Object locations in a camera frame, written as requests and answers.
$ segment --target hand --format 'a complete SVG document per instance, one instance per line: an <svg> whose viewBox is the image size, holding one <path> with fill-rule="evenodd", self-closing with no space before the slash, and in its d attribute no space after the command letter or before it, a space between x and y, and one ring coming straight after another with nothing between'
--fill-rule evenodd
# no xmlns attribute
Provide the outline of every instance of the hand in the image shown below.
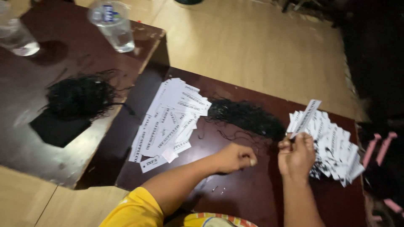
<svg viewBox="0 0 404 227"><path fill-rule="evenodd" d="M291 134L288 134L278 143L279 171L283 178L288 177L293 181L305 183L316 160L313 137L302 132L296 135L295 142L291 143L290 136Z"/></svg>
<svg viewBox="0 0 404 227"><path fill-rule="evenodd" d="M211 156L217 172L231 173L242 168L255 166L257 157L251 147L231 143Z"/></svg>

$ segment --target yellow shirt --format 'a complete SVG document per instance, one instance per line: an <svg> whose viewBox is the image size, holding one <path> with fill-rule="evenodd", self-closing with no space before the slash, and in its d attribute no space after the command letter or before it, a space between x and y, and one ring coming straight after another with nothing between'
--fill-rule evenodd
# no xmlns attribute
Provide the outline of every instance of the yellow shirt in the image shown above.
<svg viewBox="0 0 404 227"><path fill-rule="evenodd" d="M162 227L163 212L144 188L130 192L104 219L99 227ZM257 227L253 223L225 214L195 213L183 220L186 227Z"/></svg>

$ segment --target stack of paper tags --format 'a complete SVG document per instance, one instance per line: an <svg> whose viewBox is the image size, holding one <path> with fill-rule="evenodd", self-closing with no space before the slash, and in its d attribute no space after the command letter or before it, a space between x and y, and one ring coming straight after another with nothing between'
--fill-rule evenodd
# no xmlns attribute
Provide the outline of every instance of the stack of paper tags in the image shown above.
<svg viewBox="0 0 404 227"><path fill-rule="evenodd" d="M163 82L139 126L129 161L140 163L142 172L171 163L191 147L188 140L196 122L208 115L211 105L198 88L179 78ZM149 158L141 161L142 156Z"/></svg>
<svg viewBox="0 0 404 227"><path fill-rule="evenodd" d="M351 133L331 123L326 112L318 111L321 101L311 100L306 110L290 113L287 132L293 138L306 132L314 139L316 162L310 176L320 179L321 173L340 181L345 187L358 177L364 167L359 163L358 146L349 141Z"/></svg>

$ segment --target floor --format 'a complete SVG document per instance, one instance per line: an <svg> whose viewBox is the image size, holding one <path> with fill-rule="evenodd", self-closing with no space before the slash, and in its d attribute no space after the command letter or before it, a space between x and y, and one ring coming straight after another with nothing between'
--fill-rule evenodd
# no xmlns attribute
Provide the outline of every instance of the floor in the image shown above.
<svg viewBox="0 0 404 227"><path fill-rule="evenodd" d="M319 99L321 109L361 119L340 33L327 21L282 14L269 0L205 0L185 8L173 0L122 1L131 20L168 32L173 67L301 104ZM29 8L29 0L11 3L15 15ZM96 227L126 193L71 191L0 167L0 227Z"/></svg>

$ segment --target wooden desk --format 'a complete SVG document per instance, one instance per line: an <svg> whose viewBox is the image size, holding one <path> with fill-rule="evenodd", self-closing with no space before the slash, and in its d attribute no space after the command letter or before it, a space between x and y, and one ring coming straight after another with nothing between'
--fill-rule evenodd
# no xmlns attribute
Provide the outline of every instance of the wooden desk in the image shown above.
<svg viewBox="0 0 404 227"><path fill-rule="evenodd" d="M265 95L246 88L207 78L176 68L170 68L165 73L154 67L146 67L139 76L137 87L133 92L144 94L144 105L135 106L135 111L145 113L158 86L169 76L178 77L187 84L199 88L204 97L225 97L233 101L250 100L261 105L266 111L281 119L284 125L289 124L289 113L304 110L305 106L280 98ZM330 113L331 122L349 131L351 142L356 143L354 121ZM198 128L190 138L192 148L179 154L179 158L170 164L163 164L147 173L142 174L140 165L126 161L116 181L116 186L133 190L151 177L176 166L190 163L210 154L216 153L230 143L223 138L218 130L228 136L240 130L233 125L217 126L207 123L200 118ZM258 165L226 176L212 176L203 180L189 196L185 206L198 212L216 212L239 216L258 226L283 226L283 189L282 179L278 170L276 143L260 140L257 145L251 143L251 138L237 134L236 143L252 146L258 155ZM311 181L317 206L327 227L365 227L364 199L360 178L352 185L343 188L333 180Z"/></svg>
<svg viewBox="0 0 404 227"><path fill-rule="evenodd" d="M0 48L0 164L69 188L78 188L77 181L97 150L111 148L114 141L101 140L115 116L125 110L116 106L109 117L94 121L65 148L54 147L43 143L28 125L47 103L46 87L78 72L115 68L122 74L112 83L125 88L134 84L149 60L169 65L164 30L132 21L136 49L118 53L89 22L87 10L64 1L43 0L21 17L41 50L19 57ZM116 101L125 101L128 93L120 92L122 98ZM114 147L111 163L122 165L127 151L127 147ZM96 185L112 185L118 173L119 169L110 172L115 175L111 181L106 178ZM89 183L81 182L80 187L93 186Z"/></svg>

